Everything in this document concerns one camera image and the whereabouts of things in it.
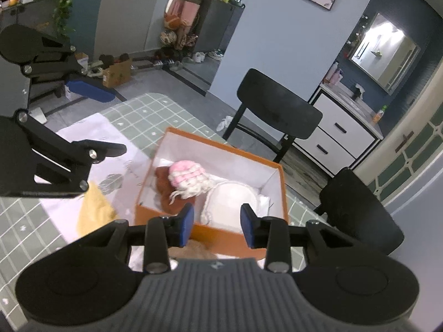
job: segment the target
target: white cabinet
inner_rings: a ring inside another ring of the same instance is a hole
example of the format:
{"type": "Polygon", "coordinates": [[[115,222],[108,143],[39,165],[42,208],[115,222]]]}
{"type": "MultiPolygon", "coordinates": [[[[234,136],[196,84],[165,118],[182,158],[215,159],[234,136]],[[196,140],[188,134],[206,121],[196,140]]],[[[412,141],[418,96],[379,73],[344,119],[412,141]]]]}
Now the white cabinet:
{"type": "Polygon", "coordinates": [[[295,143],[308,151],[313,158],[325,166],[334,175],[343,167],[353,164],[353,158],[343,147],[336,143],[321,128],[317,127],[307,140],[295,140],[295,143]]]}
{"type": "Polygon", "coordinates": [[[355,112],[323,88],[310,103],[323,113],[323,118],[307,140],[296,139],[294,146],[329,175],[335,176],[344,167],[355,168],[381,141],[355,112]]]}
{"type": "Polygon", "coordinates": [[[337,103],[321,94],[314,106],[323,113],[320,128],[358,158],[375,138],[337,103]]]}

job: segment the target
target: drawer handle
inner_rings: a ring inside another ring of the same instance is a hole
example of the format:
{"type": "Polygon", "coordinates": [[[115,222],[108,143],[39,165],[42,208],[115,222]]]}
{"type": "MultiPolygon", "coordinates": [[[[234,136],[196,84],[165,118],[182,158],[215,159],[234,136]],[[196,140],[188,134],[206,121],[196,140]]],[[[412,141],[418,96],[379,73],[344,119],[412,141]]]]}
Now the drawer handle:
{"type": "Polygon", "coordinates": [[[320,146],[320,145],[317,145],[317,148],[320,150],[320,151],[322,151],[325,155],[327,155],[329,152],[328,151],[326,151],[322,146],[320,146]]]}
{"type": "Polygon", "coordinates": [[[411,139],[411,137],[414,136],[414,131],[411,131],[409,133],[409,135],[403,135],[403,141],[400,145],[398,145],[398,147],[395,149],[395,153],[398,153],[398,151],[400,151],[404,145],[406,145],[408,143],[408,141],[411,139]]]}
{"type": "Polygon", "coordinates": [[[341,127],[338,123],[335,123],[335,127],[337,127],[341,132],[343,132],[344,134],[346,134],[347,133],[347,131],[343,128],[343,127],[341,127]]]}

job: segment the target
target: green checkered tablecloth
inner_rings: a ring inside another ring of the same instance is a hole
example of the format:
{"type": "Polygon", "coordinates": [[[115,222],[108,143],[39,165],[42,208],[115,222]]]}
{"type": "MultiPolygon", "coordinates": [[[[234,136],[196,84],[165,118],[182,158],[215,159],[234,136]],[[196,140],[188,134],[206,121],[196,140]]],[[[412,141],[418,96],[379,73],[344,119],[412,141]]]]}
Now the green checkered tablecloth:
{"type": "MultiPolygon", "coordinates": [[[[138,96],[108,108],[105,116],[128,140],[152,157],[169,126],[225,141],[213,130],[173,102],[156,93],[138,96]]],[[[286,192],[290,223],[304,226],[319,219],[291,192],[286,192]]],[[[38,199],[0,198],[0,306],[13,327],[26,319],[15,298],[15,284],[23,269],[66,245],[38,199]]],[[[293,266],[303,268],[301,248],[292,249],[293,266]]]]}

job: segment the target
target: bottle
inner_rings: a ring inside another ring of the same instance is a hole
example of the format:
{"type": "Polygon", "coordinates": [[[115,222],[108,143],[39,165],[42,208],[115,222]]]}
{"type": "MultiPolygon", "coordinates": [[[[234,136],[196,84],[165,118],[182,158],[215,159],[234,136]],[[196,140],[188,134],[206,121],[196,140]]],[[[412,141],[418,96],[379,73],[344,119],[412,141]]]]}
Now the bottle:
{"type": "Polygon", "coordinates": [[[343,73],[343,70],[338,69],[334,72],[334,74],[331,77],[331,80],[329,80],[330,85],[336,85],[338,81],[340,80],[340,76],[343,73]]]}
{"type": "Polygon", "coordinates": [[[338,85],[338,83],[342,80],[342,78],[343,78],[343,70],[340,70],[340,75],[338,76],[338,80],[335,83],[335,85],[338,85]]]}
{"type": "Polygon", "coordinates": [[[323,78],[323,82],[325,83],[329,83],[331,80],[332,75],[335,73],[335,71],[338,70],[338,62],[335,61],[334,64],[331,66],[331,68],[329,69],[328,73],[326,74],[326,76],[323,78]]]}
{"type": "Polygon", "coordinates": [[[378,123],[382,119],[387,108],[388,108],[388,106],[384,105],[382,107],[382,109],[380,111],[378,111],[377,114],[372,118],[372,122],[378,123]]]}

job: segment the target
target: blue gripper pad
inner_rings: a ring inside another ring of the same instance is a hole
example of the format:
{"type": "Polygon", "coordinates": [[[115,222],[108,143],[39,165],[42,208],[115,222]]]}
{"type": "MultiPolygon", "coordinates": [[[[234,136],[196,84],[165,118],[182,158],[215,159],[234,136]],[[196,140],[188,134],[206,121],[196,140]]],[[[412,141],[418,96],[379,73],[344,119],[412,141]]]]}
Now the blue gripper pad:
{"type": "Polygon", "coordinates": [[[93,84],[89,81],[76,79],[66,82],[66,86],[71,92],[103,103],[110,102],[115,98],[115,94],[112,93],[112,91],[115,91],[113,88],[107,88],[99,83],[93,84]]]}
{"type": "Polygon", "coordinates": [[[249,248],[254,248],[254,234],[252,220],[247,212],[247,206],[244,204],[240,208],[240,225],[243,230],[243,236],[249,248]]]}
{"type": "Polygon", "coordinates": [[[180,247],[185,247],[191,235],[192,226],[194,225],[194,206],[186,204],[183,209],[187,208],[185,216],[182,219],[182,226],[180,230],[180,247]]]}

